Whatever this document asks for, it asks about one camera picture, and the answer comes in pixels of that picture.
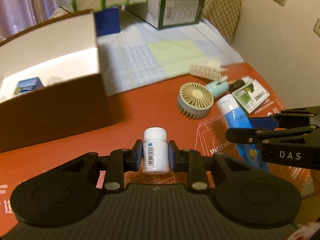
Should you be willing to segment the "person right hand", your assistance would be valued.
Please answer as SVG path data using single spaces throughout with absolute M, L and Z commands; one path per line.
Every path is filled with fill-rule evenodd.
M 311 170 L 310 175 L 312 178 L 312 184 L 313 184 L 315 195 L 317 197 L 320 197 L 320 171 Z

